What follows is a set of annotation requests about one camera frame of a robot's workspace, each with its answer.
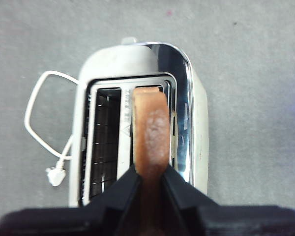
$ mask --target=black object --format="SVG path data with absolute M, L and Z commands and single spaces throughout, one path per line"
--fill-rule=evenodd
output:
M 25 209 L 0 221 L 0 236 L 138 235 L 141 178 L 132 166 L 81 208 Z M 163 174 L 165 235 L 295 236 L 295 211 L 277 206 L 219 206 L 170 166 Z

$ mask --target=toaster body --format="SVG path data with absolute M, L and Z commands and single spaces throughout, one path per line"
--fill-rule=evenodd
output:
M 69 206 L 87 205 L 135 162 L 132 91 L 157 86 L 170 111 L 169 164 L 203 193 L 208 177 L 207 95 L 187 55 L 163 42 L 126 42 L 95 52 L 77 86 Z

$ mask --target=gray carpet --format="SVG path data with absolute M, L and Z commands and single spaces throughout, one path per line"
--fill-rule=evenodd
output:
M 56 158 L 23 125 L 38 77 L 77 78 L 90 54 L 125 36 L 168 41 L 193 62 L 209 101 L 209 196 L 295 208 L 295 0 L 0 0 L 0 217 L 67 204 L 68 178 L 48 183 Z M 33 111 L 58 150 L 74 89 L 48 80 Z

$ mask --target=toaster slot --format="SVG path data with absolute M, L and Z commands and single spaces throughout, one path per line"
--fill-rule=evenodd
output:
M 121 90 L 99 89 L 96 93 L 90 191 L 92 198 L 117 178 Z

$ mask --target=bread slice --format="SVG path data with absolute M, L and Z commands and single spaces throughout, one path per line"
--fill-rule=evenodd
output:
M 160 178 L 169 163 L 170 120 L 167 99 L 158 87 L 133 91 L 133 156 L 142 177 L 141 233 L 161 228 Z

